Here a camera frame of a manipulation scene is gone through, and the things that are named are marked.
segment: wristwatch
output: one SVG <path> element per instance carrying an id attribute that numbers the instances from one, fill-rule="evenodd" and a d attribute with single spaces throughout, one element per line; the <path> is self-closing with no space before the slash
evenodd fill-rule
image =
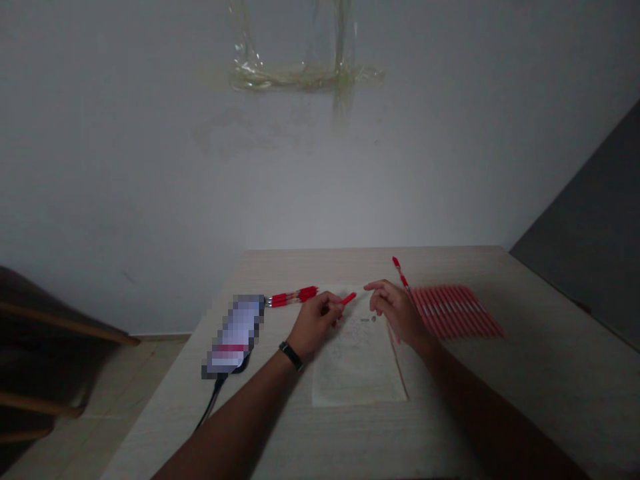
<path id="1" fill-rule="evenodd" d="M 296 370 L 300 371 L 302 370 L 302 367 L 305 366 L 305 364 L 302 363 L 302 360 L 300 360 L 300 357 L 298 357 L 298 354 L 293 351 L 286 341 L 280 344 L 280 351 L 289 357 L 289 360 L 291 360 Z"/>

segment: bundle of red pens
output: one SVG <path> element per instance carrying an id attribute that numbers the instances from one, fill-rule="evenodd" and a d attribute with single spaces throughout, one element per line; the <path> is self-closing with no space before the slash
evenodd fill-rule
<path id="1" fill-rule="evenodd" d="M 505 331 L 494 320 L 473 292 L 464 285 L 438 285 L 410 288 L 400 270 L 400 262 L 392 258 L 402 285 L 432 334 L 440 340 L 465 337 L 505 337 Z"/>
<path id="2" fill-rule="evenodd" d="M 267 298 L 267 306 L 271 308 L 284 307 L 290 303 L 304 303 L 318 294 L 318 287 L 307 287 L 292 293 L 280 293 Z"/>

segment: hand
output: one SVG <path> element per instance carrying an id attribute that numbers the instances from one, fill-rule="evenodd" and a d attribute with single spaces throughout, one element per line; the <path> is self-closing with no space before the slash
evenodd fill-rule
<path id="1" fill-rule="evenodd" d="M 388 280 L 378 280 L 365 285 L 365 290 L 373 290 L 369 309 L 378 315 L 385 314 L 395 334 L 415 350 L 422 341 L 432 341 L 433 337 L 416 312 L 411 300 L 400 287 Z"/>
<path id="2" fill-rule="evenodd" d="M 331 324 L 342 316 L 342 299 L 331 292 L 322 292 L 302 304 L 287 343 L 304 361 L 325 340 Z"/>

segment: red pen cap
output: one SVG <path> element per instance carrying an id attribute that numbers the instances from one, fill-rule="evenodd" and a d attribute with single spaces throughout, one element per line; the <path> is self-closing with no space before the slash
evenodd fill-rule
<path id="1" fill-rule="evenodd" d="M 342 300 L 342 304 L 346 305 L 348 304 L 351 300 L 353 300 L 356 296 L 356 292 L 350 293 L 344 300 Z"/>

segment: paper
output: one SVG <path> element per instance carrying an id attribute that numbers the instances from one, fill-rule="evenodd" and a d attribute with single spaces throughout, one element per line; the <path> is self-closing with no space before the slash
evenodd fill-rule
<path id="1" fill-rule="evenodd" d="M 360 287 L 328 288 L 340 297 L 358 296 L 345 308 L 345 322 L 330 329 L 313 362 L 314 407 L 406 401 L 387 320 L 369 311 L 370 293 Z"/>

